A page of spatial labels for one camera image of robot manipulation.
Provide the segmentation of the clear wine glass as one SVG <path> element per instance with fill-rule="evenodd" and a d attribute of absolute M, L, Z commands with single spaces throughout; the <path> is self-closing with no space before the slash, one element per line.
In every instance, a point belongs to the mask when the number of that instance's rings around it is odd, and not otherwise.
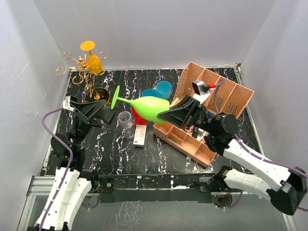
<path fill-rule="evenodd" d="M 118 123 L 122 128 L 122 135 L 125 138 L 133 138 L 135 134 L 134 123 L 132 119 L 132 115 L 128 111 L 123 111 L 118 115 Z"/>

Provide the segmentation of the blue wine glass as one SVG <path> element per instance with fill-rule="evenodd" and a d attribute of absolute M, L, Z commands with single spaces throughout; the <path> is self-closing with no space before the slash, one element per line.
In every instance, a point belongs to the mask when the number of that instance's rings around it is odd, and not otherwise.
<path fill-rule="evenodd" d="M 146 89 L 142 92 L 141 96 L 142 97 L 147 97 L 147 96 L 158 97 L 158 92 L 154 89 Z"/>
<path fill-rule="evenodd" d="M 168 100 L 172 93 L 172 85 L 168 81 L 160 81 L 156 85 L 156 91 L 159 98 Z"/>

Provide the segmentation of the green wine glass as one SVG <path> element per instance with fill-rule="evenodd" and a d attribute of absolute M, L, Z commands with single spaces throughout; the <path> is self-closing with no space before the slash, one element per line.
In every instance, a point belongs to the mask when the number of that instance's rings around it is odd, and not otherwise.
<path fill-rule="evenodd" d="M 120 86 L 117 86 L 112 102 L 111 109 L 114 109 L 117 101 L 122 101 L 130 104 L 138 115 L 147 121 L 154 122 L 157 124 L 163 124 L 164 120 L 160 119 L 158 115 L 162 112 L 170 109 L 170 102 L 161 98 L 153 96 L 140 97 L 134 100 L 128 100 L 119 97 Z"/>

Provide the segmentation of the red wine glass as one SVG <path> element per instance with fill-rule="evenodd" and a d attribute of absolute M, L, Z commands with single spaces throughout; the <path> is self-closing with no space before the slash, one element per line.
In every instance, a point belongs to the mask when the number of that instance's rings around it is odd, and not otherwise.
<path fill-rule="evenodd" d="M 134 109 L 134 107 L 132 106 L 131 107 L 131 111 L 132 111 L 132 114 L 134 116 L 134 123 L 135 125 L 147 125 L 148 124 L 148 121 L 144 118 L 142 118 Z"/>

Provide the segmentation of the orange wine glass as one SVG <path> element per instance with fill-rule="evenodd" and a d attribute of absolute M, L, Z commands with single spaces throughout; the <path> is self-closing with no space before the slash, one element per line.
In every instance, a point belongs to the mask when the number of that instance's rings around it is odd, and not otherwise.
<path fill-rule="evenodd" d="M 95 48 L 95 42 L 90 40 L 84 41 L 83 43 L 81 43 L 80 48 L 85 52 L 89 52 L 87 60 L 89 63 L 88 70 L 91 72 L 91 74 L 100 75 L 101 73 L 103 73 L 103 65 L 101 59 L 91 52 Z"/>

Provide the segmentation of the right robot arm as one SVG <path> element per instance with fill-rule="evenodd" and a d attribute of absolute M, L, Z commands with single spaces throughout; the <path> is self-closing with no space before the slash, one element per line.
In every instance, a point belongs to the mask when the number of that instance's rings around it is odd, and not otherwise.
<path fill-rule="evenodd" d="M 237 136 L 239 126 L 235 115 L 210 115 L 198 100 L 185 96 L 177 105 L 160 112 L 158 118 L 178 128 L 200 128 L 208 134 L 208 148 L 251 171 L 241 173 L 232 167 L 222 167 L 214 176 L 220 191 L 240 189 L 268 200 L 276 209 L 294 215 L 308 192 L 307 173 L 299 167 L 289 167 L 266 158 L 249 148 Z"/>

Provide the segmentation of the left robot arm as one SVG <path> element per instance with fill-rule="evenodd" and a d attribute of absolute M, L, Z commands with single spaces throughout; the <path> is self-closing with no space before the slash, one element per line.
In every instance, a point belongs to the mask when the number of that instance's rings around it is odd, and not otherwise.
<path fill-rule="evenodd" d="M 59 166 L 55 172 L 53 185 L 47 202 L 34 226 L 29 231 L 69 231 L 76 214 L 88 192 L 99 188 L 99 180 L 94 170 L 84 169 L 85 149 L 81 143 L 92 127 L 99 128 L 99 120 L 111 124 L 115 110 L 106 107 L 106 100 L 79 103 L 76 97 L 66 96 L 60 110 L 75 115 L 73 131 L 53 133 L 41 120 L 43 127 L 51 135 L 51 148 L 58 157 Z"/>

